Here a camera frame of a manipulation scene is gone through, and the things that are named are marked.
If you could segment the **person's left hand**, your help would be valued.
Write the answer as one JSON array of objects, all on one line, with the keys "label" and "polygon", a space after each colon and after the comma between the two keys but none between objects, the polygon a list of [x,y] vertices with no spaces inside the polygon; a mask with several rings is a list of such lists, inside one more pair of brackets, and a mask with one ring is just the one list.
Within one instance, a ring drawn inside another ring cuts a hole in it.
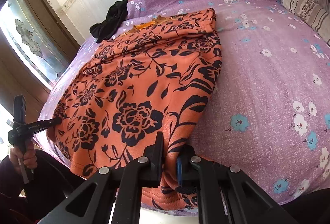
[{"label": "person's left hand", "polygon": [[18,146],[11,146],[9,149],[9,159],[17,173],[21,173],[20,164],[24,164],[28,169],[37,167],[36,150],[31,140],[26,142],[26,152],[23,154]]}]

